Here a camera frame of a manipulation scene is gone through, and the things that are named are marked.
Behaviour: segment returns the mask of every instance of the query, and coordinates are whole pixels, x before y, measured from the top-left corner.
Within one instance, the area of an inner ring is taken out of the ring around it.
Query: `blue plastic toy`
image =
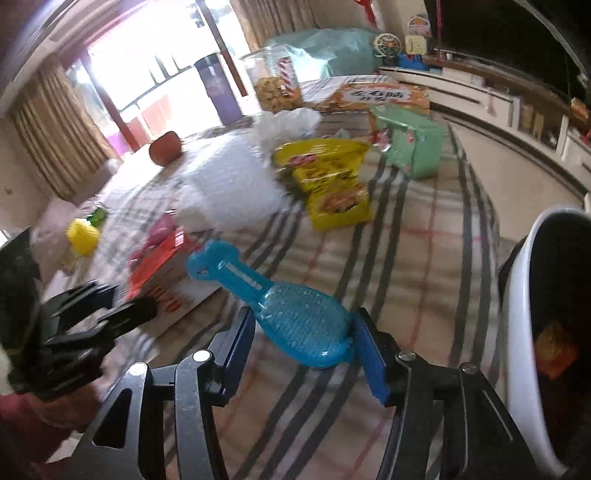
[[[425,72],[429,70],[429,65],[423,63],[423,57],[421,55],[399,53],[398,66],[403,69],[423,70]]]
[[[238,260],[235,246],[212,240],[189,257],[192,278],[217,280],[254,312],[267,336],[308,367],[326,368],[351,357],[351,315],[334,298],[288,282],[273,282]]]

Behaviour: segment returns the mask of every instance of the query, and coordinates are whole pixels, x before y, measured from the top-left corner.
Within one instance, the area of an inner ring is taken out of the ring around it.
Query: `television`
[[[509,67],[543,82],[566,101],[574,96],[585,99],[585,89],[577,81],[579,66],[547,26],[516,1],[440,0],[441,38],[436,0],[425,4],[435,47]],[[569,35],[573,32],[567,31],[565,36]],[[588,48],[580,36],[578,40],[578,45]]]

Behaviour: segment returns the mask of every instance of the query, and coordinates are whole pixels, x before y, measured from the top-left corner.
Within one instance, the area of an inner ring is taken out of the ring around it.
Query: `plastic jar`
[[[287,45],[262,48],[241,60],[263,110],[277,113],[302,106],[301,88]]]

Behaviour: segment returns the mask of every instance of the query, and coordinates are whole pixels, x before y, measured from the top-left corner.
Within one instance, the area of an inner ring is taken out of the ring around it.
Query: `white cabinet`
[[[547,158],[559,165],[591,191],[591,148],[583,145],[576,138],[576,134],[572,132],[567,134],[569,128],[567,116],[563,115],[560,135],[554,149],[518,130],[517,125],[512,125],[514,98],[510,95],[473,85],[463,80],[461,76],[442,76],[398,67],[382,67],[379,72],[390,77],[393,82],[428,87],[429,99],[432,103],[497,127],[515,139],[517,145],[527,144],[541,154],[542,158]]]
[[[580,181],[585,188],[591,190],[591,149],[568,134],[564,143],[561,162]]]
[[[508,95],[418,70],[384,67],[380,73],[396,82],[429,87],[429,99],[433,103],[475,116],[497,127],[511,125],[513,98]]]

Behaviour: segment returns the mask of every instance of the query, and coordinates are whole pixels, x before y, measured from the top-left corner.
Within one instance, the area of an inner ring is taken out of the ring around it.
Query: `person's hand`
[[[42,421],[69,430],[86,427],[100,408],[93,384],[85,385],[74,393],[49,402],[44,402],[31,393],[26,394],[25,398]]]

